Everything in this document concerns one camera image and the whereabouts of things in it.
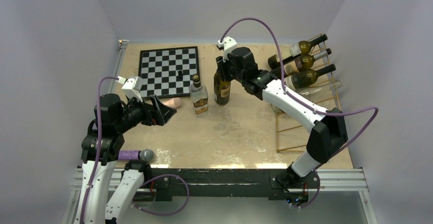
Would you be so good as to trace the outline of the tall green wine bottle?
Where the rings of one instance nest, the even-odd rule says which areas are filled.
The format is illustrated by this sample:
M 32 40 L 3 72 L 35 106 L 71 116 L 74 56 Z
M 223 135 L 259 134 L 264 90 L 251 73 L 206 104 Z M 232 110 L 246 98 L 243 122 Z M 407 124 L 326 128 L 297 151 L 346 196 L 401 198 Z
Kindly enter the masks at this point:
M 223 81 L 218 71 L 213 76 L 214 100 L 218 105 L 225 105 L 230 100 L 231 82 Z

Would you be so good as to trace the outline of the dark wine bottle white label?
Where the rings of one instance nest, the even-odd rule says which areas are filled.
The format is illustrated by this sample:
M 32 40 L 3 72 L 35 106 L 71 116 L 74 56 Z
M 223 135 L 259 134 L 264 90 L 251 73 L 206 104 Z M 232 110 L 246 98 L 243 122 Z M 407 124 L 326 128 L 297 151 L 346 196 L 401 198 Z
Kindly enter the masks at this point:
M 305 88 L 313 85 L 320 76 L 336 70 L 334 64 L 328 65 L 318 70 L 307 69 L 300 73 L 293 74 L 284 79 L 285 84 L 292 90 Z

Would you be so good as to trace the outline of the dark wine bottle gold label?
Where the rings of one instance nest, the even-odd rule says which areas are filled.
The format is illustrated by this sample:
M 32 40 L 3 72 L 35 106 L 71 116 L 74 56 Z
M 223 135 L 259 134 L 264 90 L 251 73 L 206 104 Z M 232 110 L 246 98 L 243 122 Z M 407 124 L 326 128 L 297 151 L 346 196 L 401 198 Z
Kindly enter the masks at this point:
M 284 77 L 288 77 L 293 74 L 305 71 L 307 69 L 311 69 L 317 60 L 322 59 L 330 55 L 331 53 L 331 49 L 327 48 L 315 55 L 305 54 L 294 59 L 286 58 L 282 61 L 283 68 L 281 68 L 280 63 L 277 62 L 277 64 L 274 64 L 274 66 L 276 67 L 273 67 L 270 72 L 274 74 L 277 78 L 281 78 L 281 70 L 283 70 Z

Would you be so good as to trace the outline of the dark wine bottle cream label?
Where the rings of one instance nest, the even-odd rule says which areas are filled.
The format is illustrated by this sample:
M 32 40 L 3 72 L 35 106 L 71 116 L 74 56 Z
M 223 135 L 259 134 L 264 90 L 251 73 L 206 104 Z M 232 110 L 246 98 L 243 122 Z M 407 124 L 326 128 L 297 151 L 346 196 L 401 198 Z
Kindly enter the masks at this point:
M 278 54 L 275 54 L 268 58 L 268 66 L 271 69 L 275 69 L 280 66 L 280 63 L 283 65 L 295 60 L 297 57 L 301 55 L 309 54 L 311 50 L 318 44 L 326 41 L 328 36 L 323 34 L 311 41 L 302 40 L 298 43 L 291 45 L 286 52 L 282 52 L 281 58 L 278 57 Z

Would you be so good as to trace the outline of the clear glass bottle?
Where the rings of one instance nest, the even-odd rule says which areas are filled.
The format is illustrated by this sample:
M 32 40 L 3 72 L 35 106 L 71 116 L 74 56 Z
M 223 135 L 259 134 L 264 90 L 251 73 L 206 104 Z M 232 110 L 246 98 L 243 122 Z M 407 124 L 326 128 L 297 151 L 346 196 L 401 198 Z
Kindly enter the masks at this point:
M 321 104 L 326 101 L 335 100 L 335 91 L 343 86 L 342 81 L 326 81 L 318 86 L 310 86 L 294 90 L 296 93 L 305 99 L 315 103 Z

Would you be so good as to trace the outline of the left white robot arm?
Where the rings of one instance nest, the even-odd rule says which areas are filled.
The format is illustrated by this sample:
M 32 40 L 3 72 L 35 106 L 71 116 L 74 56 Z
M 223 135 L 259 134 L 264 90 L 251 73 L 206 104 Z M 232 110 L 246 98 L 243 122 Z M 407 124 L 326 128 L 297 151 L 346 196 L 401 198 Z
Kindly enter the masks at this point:
M 82 141 L 82 187 L 74 223 L 120 223 L 139 188 L 152 182 L 147 160 L 130 160 L 112 196 L 110 181 L 125 142 L 124 133 L 139 124 L 163 126 L 177 112 L 156 96 L 151 102 L 136 98 L 124 103 L 117 94 L 99 97 L 95 120 Z

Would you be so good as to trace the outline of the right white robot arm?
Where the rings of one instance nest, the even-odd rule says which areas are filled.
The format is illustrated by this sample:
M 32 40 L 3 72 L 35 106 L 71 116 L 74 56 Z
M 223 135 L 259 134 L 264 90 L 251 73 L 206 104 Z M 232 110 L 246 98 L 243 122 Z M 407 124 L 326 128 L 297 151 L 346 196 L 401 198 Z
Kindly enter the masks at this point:
M 253 53 L 247 47 L 217 45 L 223 55 L 216 58 L 222 80 L 236 80 L 244 90 L 268 102 L 296 119 L 309 132 L 306 151 L 286 170 L 285 180 L 298 187 L 320 164 L 324 164 L 348 141 L 342 112 L 320 107 L 290 88 L 285 88 L 277 77 L 259 69 Z

